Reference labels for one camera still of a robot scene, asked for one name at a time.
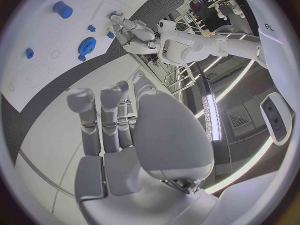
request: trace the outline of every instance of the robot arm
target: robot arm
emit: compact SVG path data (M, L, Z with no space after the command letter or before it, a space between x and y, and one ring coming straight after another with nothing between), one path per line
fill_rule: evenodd
M230 54L255 60L261 66L267 68L260 42L228 39L224 35L204 37L197 34L189 34L175 30L176 23L168 20L159 22L158 32L161 36L155 39L154 36L150 36L150 29L144 24L136 24L117 15L112 15L111 19L113 23L124 24L125 28L130 29L126 31L130 31L135 35L127 43L121 43L129 53L157 53L157 56L164 63L174 66L183 66L193 61L201 61L209 55L226 57Z

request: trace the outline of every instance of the air vent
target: air vent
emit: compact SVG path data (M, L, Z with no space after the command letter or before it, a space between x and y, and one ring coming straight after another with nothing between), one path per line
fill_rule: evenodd
M183 19L180 19L179 21L177 21L176 29L184 32L186 29L189 28L189 26L186 24L182 24L182 23L186 23L186 22Z
M252 122L252 119L243 105L228 109L226 112L233 129Z

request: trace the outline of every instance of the vent grille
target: vent grille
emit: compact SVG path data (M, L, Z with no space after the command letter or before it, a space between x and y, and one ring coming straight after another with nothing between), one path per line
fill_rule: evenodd
M178 31L184 32L186 29L189 28L189 26L186 25L186 24L182 24L182 23L186 23L186 22L185 22L183 19L180 19L179 21L177 21L176 29L177 29Z
M239 128L252 122L252 119L250 118L247 110L243 105L239 105L227 110L227 115L233 129Z

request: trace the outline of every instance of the blue cylinder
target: blue cylinder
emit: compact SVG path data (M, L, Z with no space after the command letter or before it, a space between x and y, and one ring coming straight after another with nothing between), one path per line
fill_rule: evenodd
M63 1L55 3L53 11L56 12L59 16L61 16L63 19L69 18L73 13L73 9L67 4L65 4Z
M108 32L107 36L110 38L110 39L114 39L115 38L115 35L110 31Z
M31 49L31 48L28 48L27 50L26 50L26 57L28 58L28 59L31 59L33 56L34 56L34 51Z

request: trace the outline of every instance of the blue gear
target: blue gear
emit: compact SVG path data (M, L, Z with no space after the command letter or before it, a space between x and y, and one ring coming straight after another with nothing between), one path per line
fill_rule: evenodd
M85 56L90 54L96 46L96 39L93 37L88 37L84 39L78 47L78 52L80 55Z

